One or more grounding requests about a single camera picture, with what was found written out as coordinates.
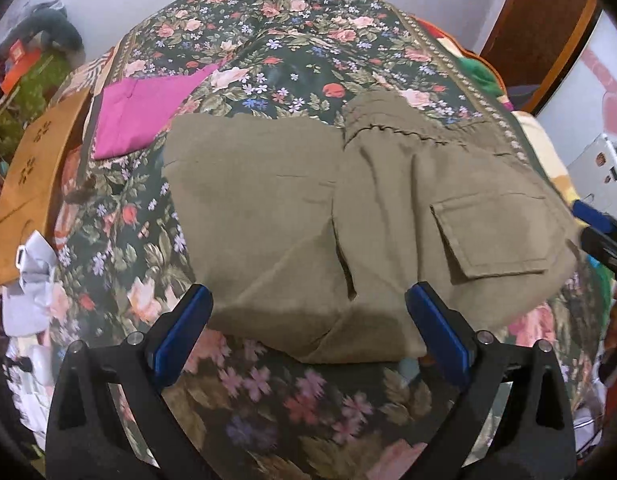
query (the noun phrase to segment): pink cloth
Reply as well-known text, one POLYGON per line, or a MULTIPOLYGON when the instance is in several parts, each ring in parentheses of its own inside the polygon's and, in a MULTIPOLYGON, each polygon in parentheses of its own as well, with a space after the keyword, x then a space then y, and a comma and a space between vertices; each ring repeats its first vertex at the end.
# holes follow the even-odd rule
POLYGON ((182 101, 218 68, 210 64, 192 75, 126 78, 105 88, 93 158, 122 156, 146 148, 182 101))

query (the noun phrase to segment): brown door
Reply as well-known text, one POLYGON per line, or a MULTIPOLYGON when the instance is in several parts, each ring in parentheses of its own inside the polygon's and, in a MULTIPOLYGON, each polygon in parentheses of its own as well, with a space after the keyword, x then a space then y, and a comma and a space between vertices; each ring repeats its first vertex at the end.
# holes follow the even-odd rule
POLYGON ((507 87, 540 85, 561 55, 572 56, 594 10, 595 0, 506 0, 481 55, 507 87))

